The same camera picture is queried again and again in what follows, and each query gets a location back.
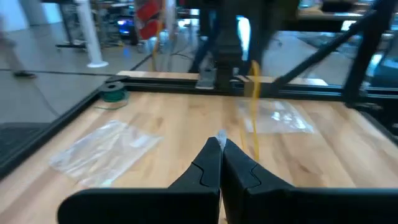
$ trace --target clear plastic bag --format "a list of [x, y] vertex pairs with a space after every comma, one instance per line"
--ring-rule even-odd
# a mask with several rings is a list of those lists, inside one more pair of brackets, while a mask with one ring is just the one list
[[162, 137], [111, 120], [50, 160], [50, 165], [89, 187], [107, 187]]
[[[246, 131], [253, 132], [251, 100], [238, 100]], [[300, 113], [288, 102], [258, 100], [257, 133], [313, 133]]]

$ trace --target white pole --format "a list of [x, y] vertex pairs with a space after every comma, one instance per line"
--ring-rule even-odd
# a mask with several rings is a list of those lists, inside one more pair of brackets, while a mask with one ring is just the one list
[[97, 34], [93, 22], [93, 16], [91, 15], [91, 7], [89, 0], [75, 0], [78, 4], [77, 12], [79, 22], [83, 35], [86, 40], [86, 49], [88, 51], [88, 57], [91, 62], [87, 65], [89, 68], [99, 68], [108, 65], [108, 62], [102, 60], [100, 44], [98, 43]]

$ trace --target spool of wire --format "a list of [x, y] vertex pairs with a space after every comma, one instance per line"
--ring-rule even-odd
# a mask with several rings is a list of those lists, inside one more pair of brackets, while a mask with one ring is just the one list
[[128, 93], [124, 88], [123, 83], [121, 82], [111, 82], [105, 83], [99, 88], [99, 95], [104, 102], [107, 103], [118, 103], [121, 101], [125, 101], [122, 105], [117, 107], [99, 107], [95, 106], [98, 109], [104, 110], [116, 110], [126, 106], [129, 102], [128, 100]]

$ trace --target gray floor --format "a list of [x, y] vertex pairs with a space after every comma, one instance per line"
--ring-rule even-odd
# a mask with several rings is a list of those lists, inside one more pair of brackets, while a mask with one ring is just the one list
[[[103, 58], [109, 62], [107, 67], [88, 68], [88, 56], [78, 49], [57, 50], [55, 44], [65, 40], [61, 24], [31, 27], [27, 30], [11, 32], [8, 37], [17, 44], [16, 52], [30, 71], [36, 72], [37, 78], [23, 80], [14, 78], [4, 58], [0, 57], [0, 123], [4, 122], [49, 122], [58, 114], [66, 112], [89, 92], [100, 86], [107, 78], [103, 74], [117, 74], [121, 70], [130, 70], [145, 58], [149, 51], [140, 53], [136, 47], [111, 47], [103, 49]], [[188, 42], [187, 30], [180, 34], [176, 50], [183, 49]], [[277, 77], [294, 68], [298, 63], [316, 51], [315, 48], [298, 40], [292, 33], [280, 32], [277, 39], [282, 46], [271, 45], [262, 62], [263, 75]], [[192, 57], [196, 41], [182, 53]], [[303, 75], [321, 78], [329, 84], [342, 84], [352, 60], [342, 54], [331, 54], [319, 65]], [[157, 69], [166, 72], [186, 72], [191, 62], [180, 56], [168, 57], [158, 54]], [[149, 71], [150, 60], [137, 70]], [[93, 75], [55, 74], [51, 72], [92, 73]]]

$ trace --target workbench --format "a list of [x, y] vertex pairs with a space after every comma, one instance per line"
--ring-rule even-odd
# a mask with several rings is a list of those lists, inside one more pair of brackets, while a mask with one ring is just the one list
[[[120, 75], [195, 78], [178, 73]], [[398, 187], [397, 148], [359, 112], [340, 102], [287, 101], [315, 132], [260, 134], [262, 166], [297, 187]], [[0, 223], [56, 223], [62, 200], [84, 187], [52, 169], [49, 159], [111, 119], [163, 136], [113, 187], [168, 187], [219, 130], [225, 129], [241, 146], [235, 102], [232, 96], [129, 92], [128, 105], [107, 111], [94, 108], [107, 105], [98, 100], [0, 182]], [[253, 156], [250, 148], [245, 153]], [[221, 209], [220, 223], [224, 217]]]

